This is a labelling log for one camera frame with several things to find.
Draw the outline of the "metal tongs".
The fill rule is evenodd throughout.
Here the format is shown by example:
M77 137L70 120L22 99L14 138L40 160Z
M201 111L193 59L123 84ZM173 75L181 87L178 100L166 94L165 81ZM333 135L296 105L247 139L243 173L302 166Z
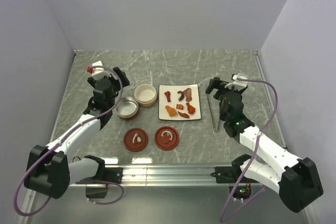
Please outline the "metal tongs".
M210 103L210 100L209 100L209 95L206 95L206 98L207 98L209 112L210 112L210 115L211 115L213 132L216 133L216 132L218 132L218 128L219 128L219 118L216 117L216 115L214 114L214 110L213 110L213 108L211 106L211 103Z

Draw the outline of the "red bone-shaped meat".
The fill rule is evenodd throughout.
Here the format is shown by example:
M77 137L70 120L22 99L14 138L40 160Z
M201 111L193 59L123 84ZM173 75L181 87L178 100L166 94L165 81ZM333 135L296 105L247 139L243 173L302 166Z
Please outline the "red bone-shaped meat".
M164 93L164 95L165 95L165 97L167 99L167 102L171 102L171 93L170 93L170 91L166 91Z

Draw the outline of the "orange fried nugget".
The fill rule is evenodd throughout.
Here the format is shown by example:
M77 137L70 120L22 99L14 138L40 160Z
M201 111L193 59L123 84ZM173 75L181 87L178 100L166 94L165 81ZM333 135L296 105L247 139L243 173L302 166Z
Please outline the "orange fried nugget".
M173 107L171 107L169 105L166 105L165 109L166 109L166 111L167 111L167 113L170 117L173 117L173 116L177 115L177 111Z

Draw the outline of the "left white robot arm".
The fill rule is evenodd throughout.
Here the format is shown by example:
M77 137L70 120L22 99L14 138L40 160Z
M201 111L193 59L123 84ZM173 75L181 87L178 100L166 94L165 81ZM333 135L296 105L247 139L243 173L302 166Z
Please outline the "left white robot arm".
M61 137L46 146L36 145L29 153L23 184L26 188L60 198L69 185L84 179L100 183L106 179L103 159L87 155L78 165L71 162L73 154L102 130L111 119L112 110L122 97L123 88L129 86L124 71L119 67L99 80L89 77L93 96L80 119Z

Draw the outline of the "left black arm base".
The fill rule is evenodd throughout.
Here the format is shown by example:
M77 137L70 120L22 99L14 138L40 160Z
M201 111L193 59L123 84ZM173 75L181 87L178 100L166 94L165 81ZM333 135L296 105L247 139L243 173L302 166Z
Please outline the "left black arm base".
M95 205L110 205L118 202L124 195L124 188L121 186L123 168L110 168L106 167L105 161L101 158L87 155L84 157L90 161L95 161L98 164L98 169L95 175L92 177L85 178L85 180L90 182L95 182L97 184L105 184L106 188L108 185L118 186L121 189L120 196L111 202L98 202L89 198L89 201Z

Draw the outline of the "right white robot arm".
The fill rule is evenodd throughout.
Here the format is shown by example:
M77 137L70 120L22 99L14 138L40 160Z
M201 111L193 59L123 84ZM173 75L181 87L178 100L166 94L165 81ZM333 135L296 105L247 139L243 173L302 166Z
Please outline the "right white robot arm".
M218 77L210 80L206 94L216 90L214 99L219 101L219 118L227 135L252 150L232 161L224 172L216 167L212 176L217 183L234 183L230 192L238 198L238 185L244 180L254 180L276 192L284 205L298 213L323 195L317 166L310 158L300 158L280 147L264 134L243 113L243 92L250 82L242 74L234 74L231 82Z

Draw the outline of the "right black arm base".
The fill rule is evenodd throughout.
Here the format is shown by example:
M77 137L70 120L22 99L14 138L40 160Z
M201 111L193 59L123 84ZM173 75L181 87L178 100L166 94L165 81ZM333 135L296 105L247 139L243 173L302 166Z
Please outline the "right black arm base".
M242 168L239 165L242 165L245 161L249 161L251 158L250 155L244 154L235 160L232 161L231 166L216 166L215 171L211 173L211 176L216 179L217 184L235 184L239 178ZM249 178L243 177L240 183L243 183L242 186L238 186L233 193L233 198L247 200L252 195L251 183L256 181Z

